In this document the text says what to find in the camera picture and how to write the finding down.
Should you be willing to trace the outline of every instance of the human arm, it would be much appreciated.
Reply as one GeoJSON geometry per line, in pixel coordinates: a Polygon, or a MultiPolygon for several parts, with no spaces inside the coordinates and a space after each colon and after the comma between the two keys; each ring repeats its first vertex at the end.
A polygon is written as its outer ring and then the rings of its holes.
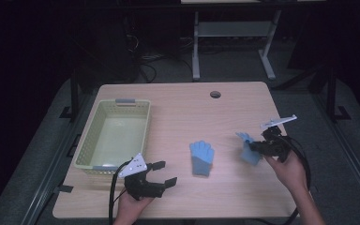
{"type": "Polygon", "coordinates": [[[325,224],[320,211],[309,194],[306,171],[294,151],[290,152],[283,163],[272,157],[264,156],[264,158],[274,169],[278,180],[291,192],[302,224],[325,224]]]}
{"type": "Polygon", "coordinates": [[[119,198],[118,213],[113,225],[133,224],[144,208],[153,200],[154,198],[141,198],[137,201],[125,191],[119,198]]]}

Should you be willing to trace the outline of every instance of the human hand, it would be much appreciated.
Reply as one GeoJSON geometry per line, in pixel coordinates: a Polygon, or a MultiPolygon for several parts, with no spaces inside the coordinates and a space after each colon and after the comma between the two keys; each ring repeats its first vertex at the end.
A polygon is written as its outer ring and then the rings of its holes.
{"type": "Polygon", "coordinates": [[[268,164],[274,169],[278,180],[291,192],[297,190],[308,190],[306,171],[300,158],[290,151],[288,158],[284,162],[279,159],[264,156],[268,164]]]}
{"type": "Polygon", "coordinates": [[[118,213],[113,225],[131,225],[140,216],[144,208],[151,203],[154,198],[143,198],[135,200],[127,191],[119,198],[118,213]]]}

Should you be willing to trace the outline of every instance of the plastic basket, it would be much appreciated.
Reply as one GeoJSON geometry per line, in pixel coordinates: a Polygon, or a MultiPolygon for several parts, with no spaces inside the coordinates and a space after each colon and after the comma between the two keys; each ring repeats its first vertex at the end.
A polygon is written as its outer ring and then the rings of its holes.
{"type": "Polygon", "coordinates": [[[83,132],[75,167],[86,173],[110,174],[138,153],[143,154],[150,106],[149,100],[101,100],[90,126],[83,132]]]}

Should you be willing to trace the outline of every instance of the table hole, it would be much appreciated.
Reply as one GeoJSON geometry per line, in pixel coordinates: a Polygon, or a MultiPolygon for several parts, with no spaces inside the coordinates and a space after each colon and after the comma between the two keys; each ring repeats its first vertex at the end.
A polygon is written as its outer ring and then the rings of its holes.
{"type": "Polygon", "coordinates": [[[219,93],[218,91],[213,91],[213,92],[210,93],[210,97],[212,97],[212,98],[220,98],[221,93],[219,93]]]}

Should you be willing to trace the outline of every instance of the wooden table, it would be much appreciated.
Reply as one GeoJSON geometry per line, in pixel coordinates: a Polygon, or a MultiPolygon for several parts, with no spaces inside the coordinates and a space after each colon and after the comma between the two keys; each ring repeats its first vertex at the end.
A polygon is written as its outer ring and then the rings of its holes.
{"type": "MultiPolygon", "coordinates": [[[[274,171],[261,160],[251,166],[240,158],[243,142],[235,132],[261,141],[260,124],[279,118],[263,82],[192,82],[104,85],[100,88],[86,128],[98,102],[111,98],[151,100],[151,125],[145,161],[166,161],[147,180],[163,183],[178,177],[177,185],[155,199],[141,218],[270,218],[288,217],[295,204],[274,171]],[[210,93],[219,91],[220,98],[210,93]],[[208,178],[193,176],[190,143],[204,140],[215,150],[208,178]]],[[[87,175],[73,166],[53,209],[57,218],[106,218],[111,176],[87,175]]],[[[123,187],[120,179],[115,196],[123,187]]],[[[116,215],[117,204],[113,214],[116,215]]]]}

